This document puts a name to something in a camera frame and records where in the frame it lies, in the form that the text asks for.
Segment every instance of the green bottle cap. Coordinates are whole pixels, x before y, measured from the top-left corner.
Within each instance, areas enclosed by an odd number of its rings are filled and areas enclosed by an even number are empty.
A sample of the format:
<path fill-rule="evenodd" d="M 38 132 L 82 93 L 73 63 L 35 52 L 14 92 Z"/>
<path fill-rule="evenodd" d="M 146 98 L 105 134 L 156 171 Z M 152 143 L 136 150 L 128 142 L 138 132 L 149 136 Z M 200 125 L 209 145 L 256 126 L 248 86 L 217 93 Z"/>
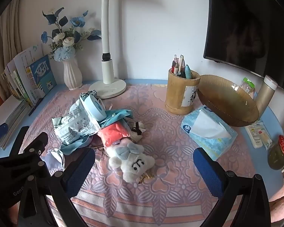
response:
<path fill-rule="evenodd" d="M 251 88 L 255 88 L 255 85 L 248 78 L 243 78 L 243 81 L 247 83 Z"/>

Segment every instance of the gold thermos bottle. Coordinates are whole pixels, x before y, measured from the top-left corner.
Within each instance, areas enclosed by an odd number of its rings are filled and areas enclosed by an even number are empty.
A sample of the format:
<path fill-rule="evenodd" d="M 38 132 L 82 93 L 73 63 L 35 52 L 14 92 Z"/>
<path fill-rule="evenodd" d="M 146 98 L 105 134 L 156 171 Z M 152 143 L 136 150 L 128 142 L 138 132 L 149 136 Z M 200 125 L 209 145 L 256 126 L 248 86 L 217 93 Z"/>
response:
<path fill-rule="evenodd" d="M 268 75 L 265 76 L 262 86 L 259 90 L 258 95 L 255 98 L 257 108 L 259 110 L 259 118 L 262 116 L 265 109 L 268 107 L 268 104 L 273 97 L 273 94 L 276 91 L 278 84 Z"/>

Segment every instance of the white flower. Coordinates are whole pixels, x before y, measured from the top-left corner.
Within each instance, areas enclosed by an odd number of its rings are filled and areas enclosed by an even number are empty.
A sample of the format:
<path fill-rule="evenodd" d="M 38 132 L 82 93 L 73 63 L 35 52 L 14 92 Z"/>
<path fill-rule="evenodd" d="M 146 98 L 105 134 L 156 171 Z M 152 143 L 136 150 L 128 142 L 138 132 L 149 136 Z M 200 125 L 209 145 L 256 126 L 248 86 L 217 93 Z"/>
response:
<path fill-rule="evenodd" d="M 63 40 L 63 46 L 64 47 L 70 47 L 75 44 L 75 38 L 73 37 L 67 37 Z"/>
<path fill-rule="evenodd" d="M 65 37 L 65 33 L 64 33 L 64 32 L 59 33 L 59 34 L 57 34 L 57 35 L 53 38 L 53 42 L 56 43 L 56 44 L 58 44 L 58 42 L 59 42 L 60 40 L 63 40 L 64 37 Z"/>

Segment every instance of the bamboo pen holder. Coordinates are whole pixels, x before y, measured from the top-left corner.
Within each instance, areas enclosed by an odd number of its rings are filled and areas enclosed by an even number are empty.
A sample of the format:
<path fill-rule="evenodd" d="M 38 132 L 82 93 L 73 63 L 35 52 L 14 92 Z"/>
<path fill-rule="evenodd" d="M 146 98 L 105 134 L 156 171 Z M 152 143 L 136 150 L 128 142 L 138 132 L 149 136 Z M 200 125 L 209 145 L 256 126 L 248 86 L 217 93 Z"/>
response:
<path fill-rule="evenodd" d="M 191 71 L 192 79 L 176 76 L 168 71 L 165 106 L 172 114 L 185 115 L 193 110 L 193 101 L 197 94 L 200 75 Z"/>

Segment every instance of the blue flower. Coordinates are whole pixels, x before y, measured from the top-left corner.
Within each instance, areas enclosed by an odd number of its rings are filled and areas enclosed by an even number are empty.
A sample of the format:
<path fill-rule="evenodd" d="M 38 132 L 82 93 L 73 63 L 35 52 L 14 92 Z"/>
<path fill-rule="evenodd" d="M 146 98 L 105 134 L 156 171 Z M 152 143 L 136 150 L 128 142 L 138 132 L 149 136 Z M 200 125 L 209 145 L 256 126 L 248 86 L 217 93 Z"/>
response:
<path fill-rule="evenodd" d="M 70 21 L 74 27 L 84 27 L 85 21 L 83 17 L 75 17 Z"/>
<path fill-rule="evenodd" d="M 41 40 L 42 40 L 42 42 L 43 42 L 44 44 L 47 43 L 48 38 L 47 38 L 47 32 L 46 32 L 46 31 L 44 31 L 44 32 L 42 33 L 42 35 L 41 35 Z"/>
<path fill-rule="evenodd" d="M 73 57 L 75 57 L 76 50 L 73 46 L 71 47 L 61 47 L 56 49 L 54 53 L 54 60 L 55 61 L 63 61 L 63 60 L 69 60 Z"/>

